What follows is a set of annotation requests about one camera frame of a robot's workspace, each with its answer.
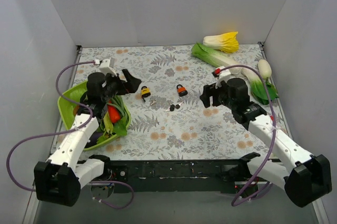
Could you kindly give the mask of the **orange padlock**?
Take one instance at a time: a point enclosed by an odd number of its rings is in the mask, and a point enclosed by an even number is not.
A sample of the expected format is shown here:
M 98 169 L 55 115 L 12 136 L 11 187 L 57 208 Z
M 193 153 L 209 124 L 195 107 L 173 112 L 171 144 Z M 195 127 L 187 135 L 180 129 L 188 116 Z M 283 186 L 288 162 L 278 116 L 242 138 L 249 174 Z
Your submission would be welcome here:
M 186 96 L 188 95 L 188 91 L 186 90 L 186 88 L 184 86 L 182 86 L 181 84 L 178 84 L 176 86 L 176 89 L 177 89 L 177 93 L 179 95 L 179 97 L 183 97 L 183 96 Z

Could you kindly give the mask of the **black-headed keys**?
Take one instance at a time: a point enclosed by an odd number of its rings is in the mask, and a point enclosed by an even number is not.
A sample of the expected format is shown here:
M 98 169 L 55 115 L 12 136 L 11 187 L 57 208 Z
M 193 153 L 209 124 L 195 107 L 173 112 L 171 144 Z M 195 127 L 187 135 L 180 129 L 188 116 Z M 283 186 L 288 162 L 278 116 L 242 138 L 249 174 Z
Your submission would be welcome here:
M 182 102 L 178 104 L 170 104 L 170 107 L 166 110 L 166 112 L 168 111 L 172 112 L 174 110 L 178 110 L 182 104 L 183 104 Z

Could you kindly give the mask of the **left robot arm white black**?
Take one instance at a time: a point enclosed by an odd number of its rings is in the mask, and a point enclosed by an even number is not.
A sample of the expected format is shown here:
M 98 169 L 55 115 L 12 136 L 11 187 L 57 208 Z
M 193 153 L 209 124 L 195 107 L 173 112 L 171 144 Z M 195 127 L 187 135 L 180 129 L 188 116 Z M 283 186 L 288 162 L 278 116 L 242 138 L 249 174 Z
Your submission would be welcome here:
M 79 109 L 69 132 L 57 150 L 34 168 L 38 200 L 71 207 L 85 185 L 95 179 L 105 182 L 111 178 L 113 172 L 106 156 L 89 158 L 83 164 L 77 162 L 106 115 L 108 102 L 116 95 L 137 92 L 141 80 L 127 69 L 122 72 L 124 80 L 111 73 L 95 72 L 88 76 L 86 91 L 77 103 Z

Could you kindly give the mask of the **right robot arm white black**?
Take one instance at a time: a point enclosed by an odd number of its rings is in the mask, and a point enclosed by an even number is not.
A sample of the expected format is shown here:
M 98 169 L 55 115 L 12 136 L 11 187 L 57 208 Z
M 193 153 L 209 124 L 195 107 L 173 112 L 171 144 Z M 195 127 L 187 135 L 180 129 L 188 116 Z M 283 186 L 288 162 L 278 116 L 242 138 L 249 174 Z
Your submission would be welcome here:
M 200 96 L 206 108 L 223 105 L 235 121 L 258 137 L 281 161 L 254 157 L 238 167 L 243 180 L 260 178 L 282 188 L 298 207 L 321 198 L 332 191 L 330 162 L 324 155 L 313 155 L 300 147 L 281 129 L 258 104 L 250 100 L 243 79 L 233 78 L 205 85 Z

